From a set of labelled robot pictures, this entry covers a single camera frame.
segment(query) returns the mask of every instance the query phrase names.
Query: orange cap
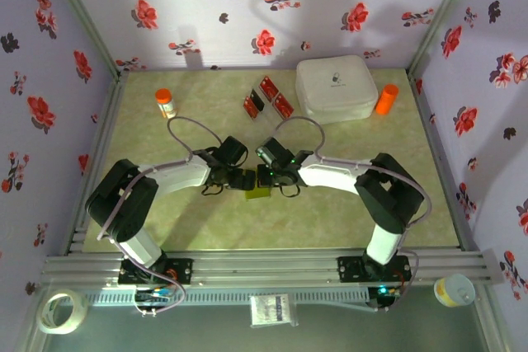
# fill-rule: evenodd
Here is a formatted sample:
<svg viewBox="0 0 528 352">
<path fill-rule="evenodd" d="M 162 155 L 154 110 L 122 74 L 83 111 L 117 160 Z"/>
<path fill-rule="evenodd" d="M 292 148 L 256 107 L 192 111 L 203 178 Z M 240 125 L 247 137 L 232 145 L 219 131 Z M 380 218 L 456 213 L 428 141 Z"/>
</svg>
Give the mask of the orange cap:
<svg viewBox="0 0 528 352">
<path fill-rule="evenodd" d="M 378 104 L 376 105 L 376 113 L 379 115 L 387 115 L 390 108 L 393 106 L 398 93 L 399 89 L 397 86 L 394 84 L 387 84 L 379 97 Z"/>
<path fill-rule="evenodd" d="M 172 100 L 172 94 L 167 88 L 156 91 L 156 101 L 159 103 L 168 103 Z"/>
</svg>

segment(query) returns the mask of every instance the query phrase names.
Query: plastic bag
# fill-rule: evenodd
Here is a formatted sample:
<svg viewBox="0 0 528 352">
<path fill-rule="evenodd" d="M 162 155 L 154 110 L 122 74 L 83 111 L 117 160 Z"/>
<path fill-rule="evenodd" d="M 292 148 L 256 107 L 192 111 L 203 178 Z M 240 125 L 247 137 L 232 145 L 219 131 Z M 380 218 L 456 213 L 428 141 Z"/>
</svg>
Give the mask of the plastic bag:
<svg viewBox="0 0 528 352">
<path fill-rule="evenodd" d="M 284 325 L 297 326 L 295 301 L 289 294 L 251 296 L 251 327 Z"/>
</svg>

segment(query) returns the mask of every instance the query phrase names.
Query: white box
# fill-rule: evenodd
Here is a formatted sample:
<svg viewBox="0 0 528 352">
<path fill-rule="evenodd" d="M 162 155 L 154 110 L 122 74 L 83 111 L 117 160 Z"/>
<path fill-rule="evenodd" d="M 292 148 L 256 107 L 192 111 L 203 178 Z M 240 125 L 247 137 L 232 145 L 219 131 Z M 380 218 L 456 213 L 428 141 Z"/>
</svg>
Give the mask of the white box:
<svg viewBox="0 0 528 352">
<path fill-rule="evenodd" d="M 357 55 L 299 62 L 295 90 L 303 114 L 320 124 L 369 117 L 378 100 L 369 69 Z"/>
</svg>

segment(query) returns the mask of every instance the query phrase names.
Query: red card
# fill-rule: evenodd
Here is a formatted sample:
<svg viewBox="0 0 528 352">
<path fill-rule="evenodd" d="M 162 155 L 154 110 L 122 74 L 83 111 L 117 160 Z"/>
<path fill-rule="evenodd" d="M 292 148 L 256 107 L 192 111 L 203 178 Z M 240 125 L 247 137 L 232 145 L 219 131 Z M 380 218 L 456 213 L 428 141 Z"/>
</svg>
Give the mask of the red card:
<svg viewBox="0 0 528 352">
<path fill-rule="evenodd" d="M 279 93 L 278 88 L 275 87 L 275 84 L 271 82 L 271 79 L 268 76 L 265 76 L 262 79 L 259 87 L 269 102 L 271 102 L 273 98 L 275 98 L 275 96 Z"/>
<path fill-rule="evenodd" d="M 258 109 L 249 96 L 246 96 L 244 100 L 244 109 L 252 119 L 256 119 L 258 116 Z"/>
<path fill-rule="evenodd" d="M 283 119 L 287 119 L 294 112 L 294 108 L 291 107 L 290 103 L 284 98 L 282 94 L 279 94 L 273 101 L 273 107 L 279 112 Z"/>
</svg>

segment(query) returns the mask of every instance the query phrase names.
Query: white tape roll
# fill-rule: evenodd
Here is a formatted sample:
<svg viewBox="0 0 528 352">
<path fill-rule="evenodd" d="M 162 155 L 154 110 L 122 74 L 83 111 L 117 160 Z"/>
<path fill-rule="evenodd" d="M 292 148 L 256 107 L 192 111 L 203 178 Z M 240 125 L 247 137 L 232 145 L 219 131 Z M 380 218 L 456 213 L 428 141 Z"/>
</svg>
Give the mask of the white tape roll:
<svg viewBox="0 0 528 352">
<path fill-rule="evenodd" d="M 57 325 L 54 320 L 55 309 L 61 298 L 70 298 L 73 305 L 72 313 L 64 323 Z M 88 312 L 88 300 L 79 293 L 68 289 L 59 289 L 50 293 L 42 300 L 36 313 L 39 329 L 46 334 L 68 334 L 77 329 Z"/>
</svg>

